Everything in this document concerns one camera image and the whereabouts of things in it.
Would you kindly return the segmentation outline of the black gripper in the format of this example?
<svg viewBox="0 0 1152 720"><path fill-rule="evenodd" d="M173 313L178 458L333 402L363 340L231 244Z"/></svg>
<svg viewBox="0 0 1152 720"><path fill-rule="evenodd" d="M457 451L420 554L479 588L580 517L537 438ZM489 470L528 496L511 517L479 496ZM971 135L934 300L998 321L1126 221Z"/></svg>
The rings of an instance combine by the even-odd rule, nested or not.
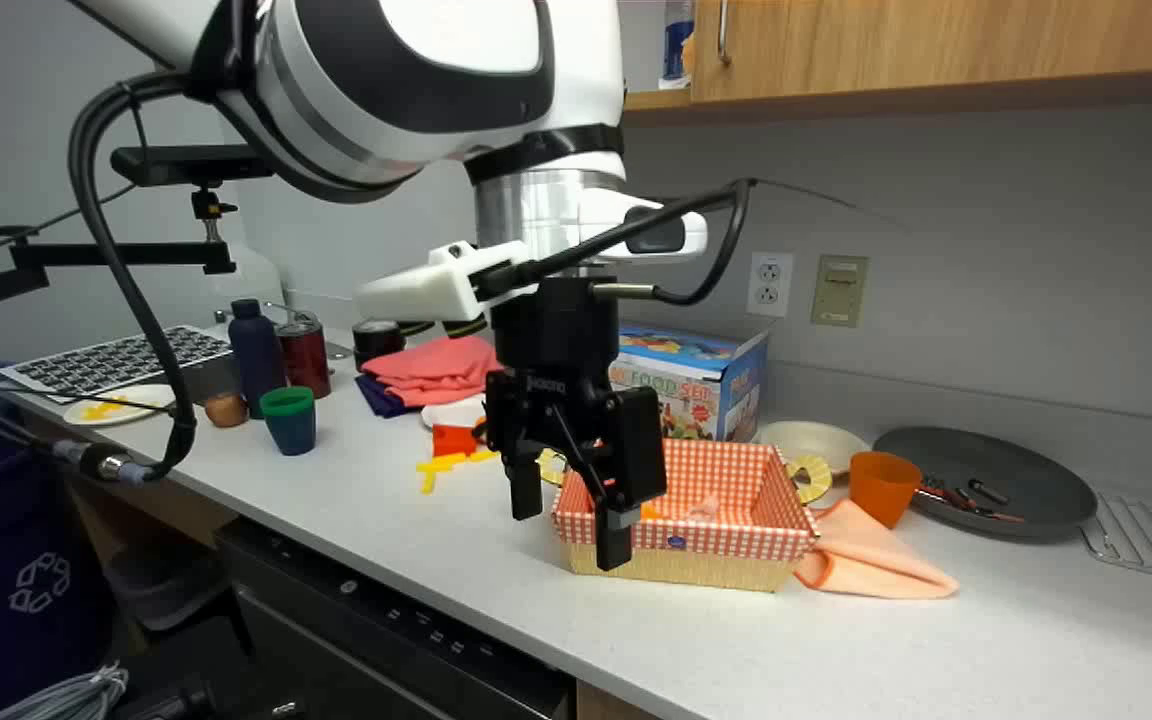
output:
<svg viewBox="0 0 1152 720"><path fill-rule="evenodd" d="M659 496L663 440L653 387L613 387L616 300L593 281L545 281L492 313L489 446L511 482L511 519L540 517L540 451L560 451L593 496ZM630 561L637 504L596 504L596 569Z"/></svg>

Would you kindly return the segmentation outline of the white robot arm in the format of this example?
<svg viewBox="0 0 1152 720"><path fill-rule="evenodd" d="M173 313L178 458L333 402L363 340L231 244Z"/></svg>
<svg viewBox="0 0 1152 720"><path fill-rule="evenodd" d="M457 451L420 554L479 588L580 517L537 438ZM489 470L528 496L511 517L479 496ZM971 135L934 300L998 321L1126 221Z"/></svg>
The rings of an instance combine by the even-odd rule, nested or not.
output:
<svg viewBox="0 0 1152 720"><path fill-rule="evenodd" d="M663 492L659 402L613 387L618 261L708 248L708 195L628 189L616 0L73 0L153 67L89 101L69 180L93 234L104 127L159 95L223 113L244 157L320 199L379 199L457 162L476 234L355 292L370 321L484 321L489 446L520 519L540 511L540 451L560 451L596 504L596 564L630 561Z"/></svg>

